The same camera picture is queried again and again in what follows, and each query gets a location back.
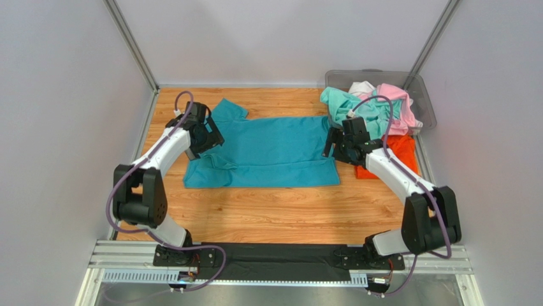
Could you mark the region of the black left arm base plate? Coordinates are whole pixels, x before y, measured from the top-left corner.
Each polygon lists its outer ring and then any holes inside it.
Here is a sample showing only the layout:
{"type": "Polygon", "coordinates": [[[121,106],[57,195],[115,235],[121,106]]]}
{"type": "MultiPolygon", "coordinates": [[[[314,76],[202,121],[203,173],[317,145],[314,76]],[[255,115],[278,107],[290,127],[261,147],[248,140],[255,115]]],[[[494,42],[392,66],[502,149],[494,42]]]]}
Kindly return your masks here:
{"type": "Polygon", "coordinates": [[[152,264],[159,267],[211,268],[220,264],[216,259],[216,251],[215,248],[178,251],[158,245],[152,264]]]}

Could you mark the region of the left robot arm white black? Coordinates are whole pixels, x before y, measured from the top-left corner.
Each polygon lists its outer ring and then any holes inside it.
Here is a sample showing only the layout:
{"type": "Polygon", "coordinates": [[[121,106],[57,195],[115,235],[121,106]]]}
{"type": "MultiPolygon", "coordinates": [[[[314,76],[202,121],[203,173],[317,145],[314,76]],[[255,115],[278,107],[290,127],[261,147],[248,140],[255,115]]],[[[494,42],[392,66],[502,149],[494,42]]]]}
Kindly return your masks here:
{"type": "Polygon", "coordinates": [[[180,266],[195,265],[198,258],[190,232],[168,214],[164,177],[173,163],[186,154],[199,159],[206,151],[224,143],[209,107],[187,103],[187,113],[177,112],[159,140],[129,165],[120,164],[113,173],[110,218],[136,226],[157,239],[154,263],[167,259],[180,266]]]}

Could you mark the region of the teal t shirt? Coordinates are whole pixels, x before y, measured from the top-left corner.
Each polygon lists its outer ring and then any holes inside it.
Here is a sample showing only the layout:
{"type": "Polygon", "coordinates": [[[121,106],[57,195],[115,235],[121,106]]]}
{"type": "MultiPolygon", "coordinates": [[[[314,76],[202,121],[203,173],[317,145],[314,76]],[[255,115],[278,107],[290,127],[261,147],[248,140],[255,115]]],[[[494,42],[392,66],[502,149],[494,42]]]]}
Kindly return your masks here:
{"type": "Polygon", "coordinates": [[[248,119],[248,114],[227,99],[212,110],[224,143],[189,162],[185,188],[299,188],[340,183],[335,160],[322,156],[327,117],[248,119]]]}

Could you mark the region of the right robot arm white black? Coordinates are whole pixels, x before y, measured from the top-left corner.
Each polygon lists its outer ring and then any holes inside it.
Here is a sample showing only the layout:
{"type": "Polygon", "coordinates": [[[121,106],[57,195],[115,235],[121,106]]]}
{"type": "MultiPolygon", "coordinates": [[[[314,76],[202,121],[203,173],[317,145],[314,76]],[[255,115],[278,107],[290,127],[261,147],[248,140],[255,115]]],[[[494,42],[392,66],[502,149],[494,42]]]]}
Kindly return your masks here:
{"type": "Polygon", "coordinates": [[[329,128],[322,154],[373,173],[403,202],[399,229],[365,238],[366,260],[407,253],[452,256],[452,245],[461,240],[461,225],[450,187],[437,187],[405,166],[385,141],[370,138],[362,118],[349,118],[342,127],[329,128]]]}

